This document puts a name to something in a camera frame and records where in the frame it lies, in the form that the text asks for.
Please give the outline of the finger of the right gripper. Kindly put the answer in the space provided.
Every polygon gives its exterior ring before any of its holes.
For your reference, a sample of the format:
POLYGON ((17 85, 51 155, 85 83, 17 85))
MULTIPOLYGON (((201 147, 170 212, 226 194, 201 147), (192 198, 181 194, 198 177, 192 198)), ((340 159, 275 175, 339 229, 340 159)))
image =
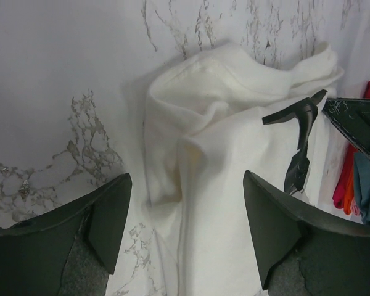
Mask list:
POLYGON ((370 99, 328 98, 323 113, 370 160, 370 99))

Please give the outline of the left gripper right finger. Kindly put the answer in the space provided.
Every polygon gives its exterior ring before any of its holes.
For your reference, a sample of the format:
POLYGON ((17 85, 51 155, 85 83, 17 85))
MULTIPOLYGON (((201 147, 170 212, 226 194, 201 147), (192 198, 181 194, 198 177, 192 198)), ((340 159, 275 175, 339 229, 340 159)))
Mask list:
POLYGON ((370 295, 370 226, 308 205, 250 171, 243 186, 263 290, 370 295))

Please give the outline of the white t-shirt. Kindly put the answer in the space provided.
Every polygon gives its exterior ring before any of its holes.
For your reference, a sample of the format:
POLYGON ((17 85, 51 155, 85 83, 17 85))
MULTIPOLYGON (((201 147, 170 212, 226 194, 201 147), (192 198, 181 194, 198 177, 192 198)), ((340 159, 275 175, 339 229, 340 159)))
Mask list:
POLYGON ((122 85, 137 130, 122 133, 133 203, 153 234, 158 295, 258 295, 255 252, 244 202, 248 170, 278 189, 301 151, 299 123, 264 125, 307 97, 322 109, 343 75, 321 43, 291 69, 260 64, 242 46, 202 51, 122 85))

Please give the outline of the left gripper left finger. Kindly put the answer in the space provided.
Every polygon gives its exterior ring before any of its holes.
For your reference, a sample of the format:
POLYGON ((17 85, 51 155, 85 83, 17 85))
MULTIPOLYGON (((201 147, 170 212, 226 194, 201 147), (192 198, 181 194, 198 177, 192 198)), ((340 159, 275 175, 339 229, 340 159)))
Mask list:
POLYGON ((104 295, 131 188, 125 173, 50 212, 0 228, 0 295, 104 295))

